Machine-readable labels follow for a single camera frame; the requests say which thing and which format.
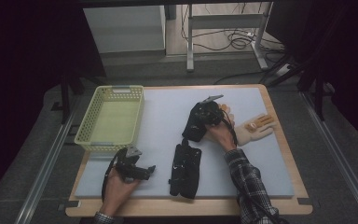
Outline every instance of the person's left hand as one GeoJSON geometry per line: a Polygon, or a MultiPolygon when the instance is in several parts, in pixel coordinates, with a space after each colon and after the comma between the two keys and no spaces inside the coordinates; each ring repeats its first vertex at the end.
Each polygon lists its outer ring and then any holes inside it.
{"type": "Polygon", "coordinates": [[[130,195],[138,187],[139,183],[141,183],[141,180],[138,179],[126,183],[116,168],[113,167],[110,170],[106,183],[103,206],[100,209],[100,213],[113,217],[118,208],[130,198],[130,195]]]}

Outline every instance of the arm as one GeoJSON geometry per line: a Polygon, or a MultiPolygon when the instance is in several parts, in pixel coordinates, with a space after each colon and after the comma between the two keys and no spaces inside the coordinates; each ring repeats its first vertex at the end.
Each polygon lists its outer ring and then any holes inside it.
{"type": "Polygon", "coordinates": [[[273,223],[248,198],[252,198],[273,216],[278,215],[278,209],[272,207],[264,184],[261,181],[260,171],[248,161],[241,149],[237,149],[232,135],[224,123],[216,126],[207,126],[207,130],[226,152],[225,159],[234,185],[237,189],[243,189],[241,192],[248,195],[239,194],[238,202],[241,208],[241,223],[273,223]]]}
{"type": "Polygon", "coordinates": [[[113,224],[118,208],[130,198],[140,182],[138,179],[134,179],[131,183],[124,182],[117,170],[113,168],[108,176],[103,205],[100,211],[95,214],[92,223],[113,224]]]}
{"type": "Polygon", "coordinates": [[[278,215],[278,209],[272,207],[264,184],[261,181],[260,171],[248,161],[241,149],[230,150],[226,153],[225,159],[234,185],[248,195],[240,194],[238,198],[241,207],[241,223],[273,223],[248,198],[252,198],[254,202],[260,204],[273,216],[278,215]]]}

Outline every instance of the plaid shirt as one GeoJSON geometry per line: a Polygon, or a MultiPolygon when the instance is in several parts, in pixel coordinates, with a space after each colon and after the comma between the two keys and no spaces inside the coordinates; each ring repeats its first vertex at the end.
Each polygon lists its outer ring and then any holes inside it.
{"type": "MultiPolygon", "coordinates": [[[[274,217],[278,216],[278,209],[272,207],[269,196],[263,182],[261,181],[260,171],[254,167],[246,158],[241,149],[234,149],[226,153],[231,176],[235,185],[243,189],[254,201],[263,206],[274,217]]],[[[239,194],[239,204],[241,207],[241,223],[269,224],[273,223],[267,216],[255,207],[249,199],[239,194]]]]}

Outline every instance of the table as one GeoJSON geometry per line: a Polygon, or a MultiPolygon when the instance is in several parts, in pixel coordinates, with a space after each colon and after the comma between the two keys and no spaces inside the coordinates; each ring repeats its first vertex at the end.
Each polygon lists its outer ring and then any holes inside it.
{"type": "MultiPolygon", "coordinates": [[[[282,157],[292,180],[295,196],[290,199],[272,199],[272,205],[280,210],[282,215],[307,215],[312,212],[312,205],[303,204],[309,199],[301,176],[297,170],[296,162],[284,136],[273,104],[267,89],[263,85],[236,85],[236,86],[177,86],[177,87],[145,87],[146,90],[164,89],[210,89],[210,88],[258,88],[262,95],[268,113],[277,120],[274,128],[280,146],[282,157]]],[[[93,217],[102,205],[101,199],[79,199],[75,196],[76,187],[83,174],[90,153],[85,152],[79,167],[76,181],[69,201],[76,206],[67,207],[65,212],[69,217],[93,217]]],[[[120,217],[169,217],[169,216],[237,216],[240,209],[235,199],[196,199],[185,198],[170,199],[129,199],[117,212],[120,217]]]]}

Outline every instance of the plastic basket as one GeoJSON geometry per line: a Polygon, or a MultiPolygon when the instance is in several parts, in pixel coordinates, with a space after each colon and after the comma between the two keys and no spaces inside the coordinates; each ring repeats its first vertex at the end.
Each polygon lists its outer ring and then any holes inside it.
{"type": "Polygon", "coordinates": [[[144,100],[143,86],[98,87],[75,143],[89,151],[117,151],[135,145],[144,100]]]}

